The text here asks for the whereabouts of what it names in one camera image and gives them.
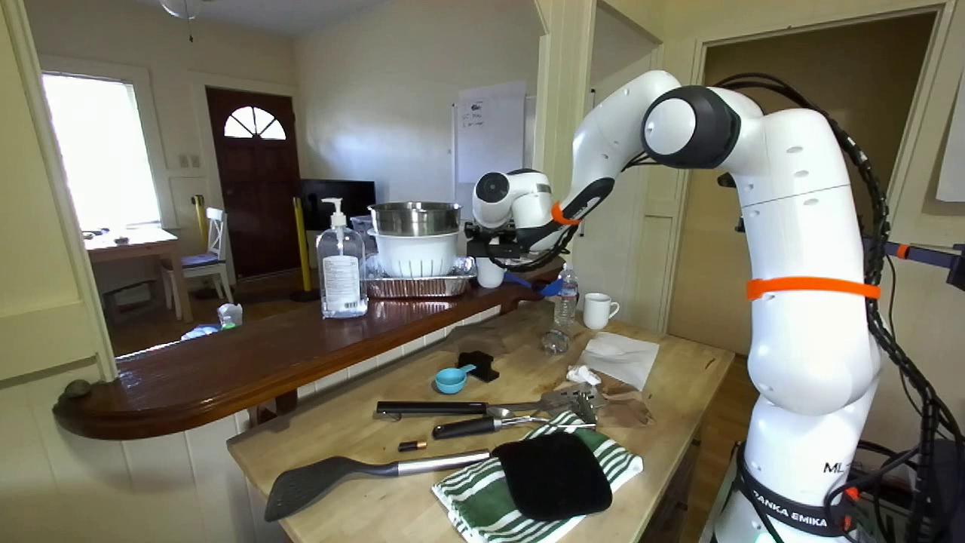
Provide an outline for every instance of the kitchen counter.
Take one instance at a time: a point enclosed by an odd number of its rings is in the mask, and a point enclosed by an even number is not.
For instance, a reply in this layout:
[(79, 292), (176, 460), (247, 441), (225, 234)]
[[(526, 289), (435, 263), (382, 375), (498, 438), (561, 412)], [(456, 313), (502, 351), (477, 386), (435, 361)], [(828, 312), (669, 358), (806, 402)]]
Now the kitchen counter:
[(237, 410), (258, 422), (298, 404), (298, 386), (399, 358), (529, 289), (470, 289), (451, 302), (371, 302), (362, 321), (324, 321), (318, 305), (235, 332), (164, 344), (118, 358), (113, 383), (71, 383), (55, 404), (63, 427), (133, 441), (186, 430)]
[[(578, 361), (591, 332), (572, 327), (571, 354), (550, 357), (540, 351), (540, 334), (550, 330), (553, 305), (520, 305), (495, 321), (456, 330), (451, 339), (371, 372), (347, 386), (327, 389), (286, 415), (251, 427), (228, 441), (228, 453), (265, 498), (278, 472), (315, 463), (328, 456), (359, 460), (399, 460), (460, 456), (493, 449), (526, 438), (535, 425), (502, 427), (495, 433), (430, 441), (430, 425), (441, 415), (375, 420), (378, 402), (441, 402), (430, 389), (438, 368), (456, 364), (460, 354), (487, 351), (502, 375), (493, 383), (470, 380), (456, 402), (532, 402), (565, 383), (571, 364)], [(648, 527), (660, 498), (683, 468), (690, 441), (713, 404), (733, 354), (683, 340), (656, 339), (635, 330), (620, 334), (660, 344), (646, 389), (609, 389), (598, 427), (626, 444), (644, 459), (644, 472), (616, 493), (609, 511), (593, 513), (567, 534), (567, 539), (629, 539), (636, 543)], [(400, 441), (424, 441), (424, 449), (399, 453)], [(430, 481), (446, 470), (406, 472), (394, 478), (352, 475), (340, 478), (327, 498), (281, 518), (294, 539), (463, 539), (443, 508), (430, 495)]]

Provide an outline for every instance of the floor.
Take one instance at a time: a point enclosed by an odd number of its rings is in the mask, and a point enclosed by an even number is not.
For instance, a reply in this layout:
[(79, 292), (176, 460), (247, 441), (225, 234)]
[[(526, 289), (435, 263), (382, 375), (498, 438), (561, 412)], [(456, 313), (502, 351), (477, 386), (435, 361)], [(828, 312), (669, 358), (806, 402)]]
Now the floor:
[[(245, 324), (265, 321), (285, 312), (298, 312), (306, 305), (318, 305), (318, 298), (298, 289), (298, 273), (237, 281), (235, 302), (245, 305)], [(214, 327), (217, 305), (219, 298), (214, 298), (214, 289), (199, 289), (194, 294), (194, 327), (205, 327), (205, 324)], [(164, 302), (155, 302), (148, 306), (120, 313), (113, 324), (113, 344), (115, 344), (115, 354), (120, 357), (130, 351), (178, 340), (194, 327), (171, 321)], [(731, 468), (731, 453), (737, 444), (745, 441), (753, 397), (756, 391), (749, 380), (745, 358), (738, 358), (731, 364), (731, 375), (707, 412), (689, 504), (678, 508), (683, 511), (677, 516), (678, 525), (668, 530), (668, 534), (678, 534), (677, 539), (683, 543), (699, 539), (699, 530), (719, 498), (722, 478)]]

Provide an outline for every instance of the tray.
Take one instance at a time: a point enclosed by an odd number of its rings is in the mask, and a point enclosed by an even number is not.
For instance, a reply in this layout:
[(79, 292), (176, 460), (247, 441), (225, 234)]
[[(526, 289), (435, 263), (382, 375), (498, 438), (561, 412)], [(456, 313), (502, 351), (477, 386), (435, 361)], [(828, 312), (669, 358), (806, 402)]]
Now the tray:
[(368, 298), (460, 298), (470, 289), (477, 273), (446, 273), (430, 281), (406, 281), (371, 273), (365, 276)]

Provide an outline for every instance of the ceiling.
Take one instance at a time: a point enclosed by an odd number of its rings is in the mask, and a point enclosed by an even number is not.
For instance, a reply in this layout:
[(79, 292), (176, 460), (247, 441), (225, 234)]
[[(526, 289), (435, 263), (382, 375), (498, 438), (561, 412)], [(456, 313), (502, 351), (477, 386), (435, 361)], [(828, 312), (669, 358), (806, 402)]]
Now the ceiling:
[(382, 0), (137, 0), (194, 21), (219, 21), (278, 36), (306, 36)]

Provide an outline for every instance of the striped towel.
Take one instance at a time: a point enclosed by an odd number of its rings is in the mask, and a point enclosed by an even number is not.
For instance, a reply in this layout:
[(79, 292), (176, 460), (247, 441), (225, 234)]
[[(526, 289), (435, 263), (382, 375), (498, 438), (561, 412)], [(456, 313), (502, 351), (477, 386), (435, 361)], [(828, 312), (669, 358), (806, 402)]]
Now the striped towel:
[[(629, 478), (644, 470), (644, 459), (609, 441), (606, 433), (584, 427), (584, 422), (565, 410), (553, 422), (540, 425), (532, 438), (571, 430), (593, 449), (609, 490), (617, 493)], [(526, 539), (561, 539), (582, 516), (536, 522), (517, 511), (502, 459), (487, 459), (451, 472), (430, 486), (430, 495), (446, 508), (452, 527), (468, 543), (526, 543)]]

